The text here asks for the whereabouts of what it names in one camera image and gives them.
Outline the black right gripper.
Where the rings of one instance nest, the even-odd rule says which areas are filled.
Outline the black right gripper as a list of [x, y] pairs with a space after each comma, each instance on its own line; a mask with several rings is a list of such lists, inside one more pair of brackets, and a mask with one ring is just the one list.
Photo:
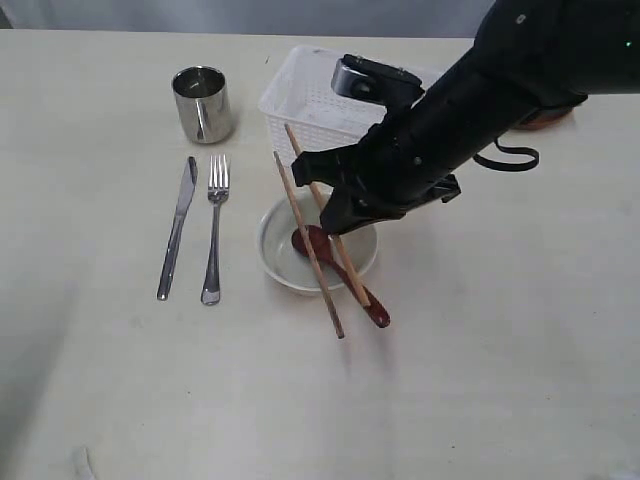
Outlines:
[[342, 235], [460, 195], [453, 174], [461, 165], [460, 134], [457, 122], [376, 124], [356, 144], [302, 152], [291, 169], [298, 186], [333, 188], [320, 222], [328, 234]]

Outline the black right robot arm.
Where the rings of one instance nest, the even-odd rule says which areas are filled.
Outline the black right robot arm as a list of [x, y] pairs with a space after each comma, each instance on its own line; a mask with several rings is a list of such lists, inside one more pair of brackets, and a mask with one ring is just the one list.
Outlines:
[[331, 81], [340, 96], [386, 112], [355, 144], [305, 151], [292, 163], [297, 186], [328, 185], [324, 230], [345, 234], [455, 198], [455, 170], [469, 160], [503, 172], [535, 168], [520, 147], [514, 164], [485, 147], [543, 112], [592, 95], [639, 89], [639, 5], [635, 1], [497, 1], [472, 47], [433, 85], [410, 72], [347, 54]]

